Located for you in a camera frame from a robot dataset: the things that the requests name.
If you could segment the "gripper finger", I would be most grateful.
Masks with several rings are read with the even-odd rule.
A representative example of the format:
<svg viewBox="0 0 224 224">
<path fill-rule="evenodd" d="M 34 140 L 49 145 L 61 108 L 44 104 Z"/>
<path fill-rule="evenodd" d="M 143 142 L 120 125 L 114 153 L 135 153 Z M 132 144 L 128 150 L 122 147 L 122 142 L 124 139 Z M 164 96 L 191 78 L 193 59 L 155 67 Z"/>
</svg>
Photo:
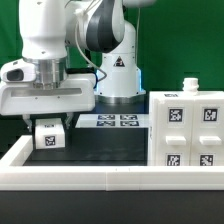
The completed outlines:
<svg viewBox="0 0 224 224">
<path fill-rule="evenodd" d="M 67 130 L 70 128 L 73 117 L 74 117 L 74 112 L 66 113 L 65 127 L 66 127 Z"/>
<path fill-rule="evenodd" d="M 22 115 L 22 118 L 23 118 L 23 121 L 27 125 L 28 131 L 31 133 L 32 129 L 33 129 L 33 123 L 32 123 L 30 115 L 29 114 L 24 114 L 24 115 Z"/>
</svg>

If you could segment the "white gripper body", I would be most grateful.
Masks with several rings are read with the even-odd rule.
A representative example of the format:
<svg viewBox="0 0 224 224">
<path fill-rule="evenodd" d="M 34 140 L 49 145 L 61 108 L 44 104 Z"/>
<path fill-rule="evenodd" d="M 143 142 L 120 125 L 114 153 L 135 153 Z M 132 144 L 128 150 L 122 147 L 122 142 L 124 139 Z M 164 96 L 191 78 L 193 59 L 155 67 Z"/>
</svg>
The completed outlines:
<svg viewBox="0 0 224 224">
<path fill-rule="evenodd" d="M 56 89 L 31 83 L 0 85 L 1 115 L 31 115 L 90 111 L 95 107 L 93 73 L 69 74 Z"/>
</svg>

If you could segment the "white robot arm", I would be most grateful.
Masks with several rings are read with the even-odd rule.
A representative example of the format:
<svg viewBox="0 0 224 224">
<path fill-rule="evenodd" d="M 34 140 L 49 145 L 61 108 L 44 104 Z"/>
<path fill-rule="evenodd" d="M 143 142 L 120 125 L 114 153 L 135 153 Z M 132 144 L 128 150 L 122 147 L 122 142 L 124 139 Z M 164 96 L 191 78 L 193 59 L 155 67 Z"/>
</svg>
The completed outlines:
<svg viewBox="0 0 224 224">
<path fill-rule="evenodd" d="M 73 114 L 95 107 L 93 73 L 66 69 L 68 47 L 109 53 L 125 35 L 124 11 L 156 0 L 19 0 L 22 57 L 0 70 L 0 114 Z"/>
</svg>

